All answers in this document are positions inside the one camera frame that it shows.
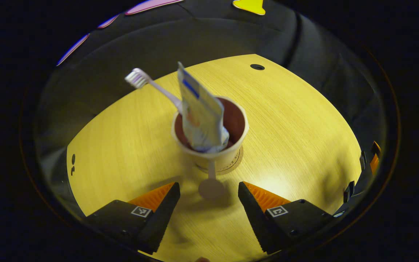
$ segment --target wooden table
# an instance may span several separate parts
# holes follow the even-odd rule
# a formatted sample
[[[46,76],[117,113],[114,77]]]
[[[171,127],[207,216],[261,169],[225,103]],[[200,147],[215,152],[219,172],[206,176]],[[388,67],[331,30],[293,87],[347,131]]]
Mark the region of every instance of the wooden table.
[[[330,214],[341,206],[346,186],[359,178],[361,151],[344,118],[316,89],[258,55],[222,58],[187,70],[213,94],[232,98],[247,113],[250,130],[243,158],[233,171],[218,175],[227,197],[207,201],[198,194],[208,175],[171,138],[172,103],[146,85],[106,108],[68,146],[69,174],[75,154],[69,182],[85,215],[113,199],[129,201],[177,181],[181,198],[153,257],[241,262],[266,253],[238,199],[240,181],[291,201],[307,199]],[[176,72],[156,82],[180,97]]]

